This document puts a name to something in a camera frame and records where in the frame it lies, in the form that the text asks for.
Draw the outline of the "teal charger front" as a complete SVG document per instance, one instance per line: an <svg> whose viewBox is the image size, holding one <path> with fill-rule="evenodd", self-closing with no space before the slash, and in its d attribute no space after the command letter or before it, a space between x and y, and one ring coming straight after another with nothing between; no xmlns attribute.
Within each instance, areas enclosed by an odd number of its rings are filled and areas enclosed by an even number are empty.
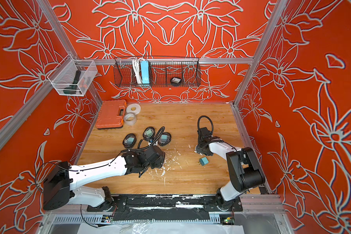
<svg viewBox="0 0 351 234"><path fill-rule="evenodd" d="M162 143L165 143L167 140L168 140L168 135L162 134L162 135L161 135L161 138L160 138L160 141L161 141Z"/></svg>

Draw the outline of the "black charger in basket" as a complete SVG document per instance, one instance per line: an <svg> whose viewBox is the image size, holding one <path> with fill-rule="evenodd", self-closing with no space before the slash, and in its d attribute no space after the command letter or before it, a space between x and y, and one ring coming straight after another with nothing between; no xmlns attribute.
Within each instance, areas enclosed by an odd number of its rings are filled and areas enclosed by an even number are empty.
<svg viewBox="0 0 351 234"><path fill-rule="evenodd" d="M181 78L178 78L178 77L173 77L170 79L170 83L171 84L174 84L174 85L178 85L178 84L181 84L182 83L182 79Z"/></svg>

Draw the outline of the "clear tape roll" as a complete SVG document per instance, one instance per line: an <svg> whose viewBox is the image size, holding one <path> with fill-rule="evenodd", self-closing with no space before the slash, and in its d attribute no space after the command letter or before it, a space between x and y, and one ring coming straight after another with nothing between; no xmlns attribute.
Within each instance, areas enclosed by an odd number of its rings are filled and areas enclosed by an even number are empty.
<svg viewBox="0 0 351 234"><path fill-rule="evenodd" d="M133 126L137 122L137 117L133 113L127 113L124 117L124 124L128 126Z"/></svg>

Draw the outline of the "clear acrylic wall box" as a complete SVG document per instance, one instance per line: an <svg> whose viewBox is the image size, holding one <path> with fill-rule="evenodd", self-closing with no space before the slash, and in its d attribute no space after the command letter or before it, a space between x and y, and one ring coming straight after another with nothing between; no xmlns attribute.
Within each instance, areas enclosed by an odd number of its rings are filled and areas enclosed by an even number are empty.
<svg viewBox="0 0 351 234"><path fill-rule="evenodd" d="M72 84L77 70L81 71L77 92L73 95L66 95L63 90ZM97 75L97 70L96 63L93 60L65 59L53 69L47 79L59 95L83 97Z"/></svg>

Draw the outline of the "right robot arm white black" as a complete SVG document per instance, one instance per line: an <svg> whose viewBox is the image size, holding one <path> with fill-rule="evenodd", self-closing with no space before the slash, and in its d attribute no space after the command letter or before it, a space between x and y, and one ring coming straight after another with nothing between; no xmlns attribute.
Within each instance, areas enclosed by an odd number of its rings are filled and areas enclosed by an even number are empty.
<svg viewBox="0 0 351 234"><path fill-rule="evenodd" d="M227 161L229 182L216 192L216 199L221 205L265 183L265 175L252 148L235 147L213 136L206 127L198 128L197 133L197 153L205 156L216 154Z"/></svg>

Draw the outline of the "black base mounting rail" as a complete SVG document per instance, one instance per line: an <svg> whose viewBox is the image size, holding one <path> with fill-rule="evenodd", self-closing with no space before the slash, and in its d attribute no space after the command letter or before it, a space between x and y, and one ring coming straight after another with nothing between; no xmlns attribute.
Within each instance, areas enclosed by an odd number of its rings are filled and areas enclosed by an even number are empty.
<svg viewBox="0 0 351 234"><path fill-rule="evenodd" d="M221 224L243 211L241 200L220 208L214 195L114 195L109 209L87 206L88 214L102 214L96 223L188 222Z"/></svg>

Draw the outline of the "light blue power bank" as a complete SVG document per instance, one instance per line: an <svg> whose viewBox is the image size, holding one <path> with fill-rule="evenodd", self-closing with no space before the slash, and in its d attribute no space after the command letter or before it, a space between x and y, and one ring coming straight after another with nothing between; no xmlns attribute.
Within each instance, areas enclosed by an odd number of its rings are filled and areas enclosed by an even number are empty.
<svg viewBox="0 0 351 234"><path fill-rule="evenodd" d="M141 61L140 62L140 68L141 68L142 83L144 85L149 85L150 84L149 62L145 61L145 60Z"/></svg>

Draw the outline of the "teal charger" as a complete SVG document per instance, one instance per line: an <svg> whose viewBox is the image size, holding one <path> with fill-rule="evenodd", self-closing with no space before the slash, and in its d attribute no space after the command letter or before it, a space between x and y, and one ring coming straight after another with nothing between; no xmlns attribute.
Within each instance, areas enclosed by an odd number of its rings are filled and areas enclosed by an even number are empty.
<svg viewBox="0 0 351 234"><path fill-rule="evenodd" d="M134 140L135 140L134 137L127 138L125 144L131 145L134 142Z"/></svg>
<svg viewBox="0 0 351 234"><path fill-rule="evenodd" d="M167 140L168 140L168 135L162 134L162 135L161 135L161 138L160 138L160 141L161 141L162 143L165 143Z"/></svg>
<svg viewBox="0 0 351 234"><path fill-rule="evenodd" d="M207 165L208 163L209 163L209 160L208 160L206 157L202 157L202 158L199 159L199 164L200 164L201 166L205 166L205 165Z"/></svg>

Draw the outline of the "orange plastic tool case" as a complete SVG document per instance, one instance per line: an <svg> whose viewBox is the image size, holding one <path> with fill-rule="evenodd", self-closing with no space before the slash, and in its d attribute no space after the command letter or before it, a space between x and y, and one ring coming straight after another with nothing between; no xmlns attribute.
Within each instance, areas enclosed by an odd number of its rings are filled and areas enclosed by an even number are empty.
<svg viewBox="0 0 351 234"><path fill-rule="evenodd" d="M95 127L99 130L122 128L126 108L127 102L123 99L103 101Z"/></svg>

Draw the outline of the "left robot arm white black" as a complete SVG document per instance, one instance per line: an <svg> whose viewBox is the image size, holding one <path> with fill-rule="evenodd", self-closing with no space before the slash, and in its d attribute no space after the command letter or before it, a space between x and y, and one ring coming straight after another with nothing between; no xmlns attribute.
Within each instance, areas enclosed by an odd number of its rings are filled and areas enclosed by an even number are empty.
<svg viewBox="0 0 351 234"><path fill-rule="evenodd" d="M113 159L92 164L73 165L63 161L43 181L43 209L56 210L65 205L86 205L90 212L105 212L117 207L107 186L94 189L89 183L109 177L138 174L163 166L165 152L152 145L119 154Z"/></svg>

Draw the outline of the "white tape roll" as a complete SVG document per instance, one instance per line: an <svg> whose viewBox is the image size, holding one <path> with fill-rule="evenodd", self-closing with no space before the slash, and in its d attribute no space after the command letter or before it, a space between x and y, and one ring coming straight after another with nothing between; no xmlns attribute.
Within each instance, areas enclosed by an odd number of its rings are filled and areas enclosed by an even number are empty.
<svg viewBox="0 0 351 234"><path fill-rule="evenodd" d="M134 114L134 115L138 115L141 111L141 106L137 103L133 103L133 104L129 104L126 107L126 113L127 114Z"/></svg>

